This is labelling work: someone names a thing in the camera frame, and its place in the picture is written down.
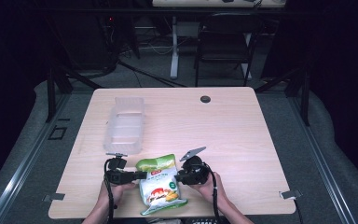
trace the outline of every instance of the white desk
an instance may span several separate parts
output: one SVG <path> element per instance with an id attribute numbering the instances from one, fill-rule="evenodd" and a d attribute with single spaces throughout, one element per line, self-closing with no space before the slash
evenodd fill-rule
<path id="1" fill-rule="evenodd" d="M 260 7 L 263 8 L 283 8 L 285 3 L 277 3 L 273 0 L 263 0 Z M 244 0 L 234 0 L 225 3 L 222 0 L 153 0 L 153 7 L 253 7 L 253 2 Z M 177 49 L 177 28 L 176 18 L 172 18 L 172 63 L 171 78 L 178 76 L 179 54 Z M 248 67 L 247 63 L 241 65 L 243 73 Z"/>
<path id="2" fill-rule="evenodd" d="M 208 95 L 211 102 L 202 103 Z M 51 218 L 83 218 L 96 203 L 103 180 L 103 164 L 110 156 L 103 150 L 103 138 L 115 97 L 145 99 L 145 131 L 140 154 L 125 158 L 126 169 L 137 161 L 170 153 L 180 158 L 189 149 L 207 147 L 199 156 L 223 179 L 228 198 L 244 214 L 291 214 L 292 200 L 285 176 L 269 135 L 260 106 L 251 88 L 150 88 L 99 89 L 94 92 L 53 201 Z M 213 207 L 193 189 L 179 184 L 188 204 L 156 212 L 150 217 L 213 216 Z M 146 206 L 139 189 L 125 192 L 115 217 L 141 217 Z"/>

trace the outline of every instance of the chair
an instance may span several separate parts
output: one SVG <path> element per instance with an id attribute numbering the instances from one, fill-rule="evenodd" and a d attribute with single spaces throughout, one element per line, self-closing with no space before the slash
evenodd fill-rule
<path id="1" fill-rule="evenodd" d="M 243 81 L 243 86 L 246 86 L 255 41 L 263 28 L 264 24 L 258 16 L 244 13 L 215 13 L 202 20 L 194 62 L 195 86 L 199 85 L 200 62 L 235 63 L 234 69 L 241 63 L 247 63 Z M 249 42 L 246 41 L 246 34 L 251 35 Z"/>

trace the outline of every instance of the clear plastic container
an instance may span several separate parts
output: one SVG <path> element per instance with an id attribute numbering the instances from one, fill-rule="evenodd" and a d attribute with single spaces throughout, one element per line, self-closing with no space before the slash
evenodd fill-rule
<path id="1" fill-rule="evenodd" d="M 137 154 L 142 149 L 144 135 L 144 98 L 116 97 L 115 100 L 103 147 L 108 154 Z"/>

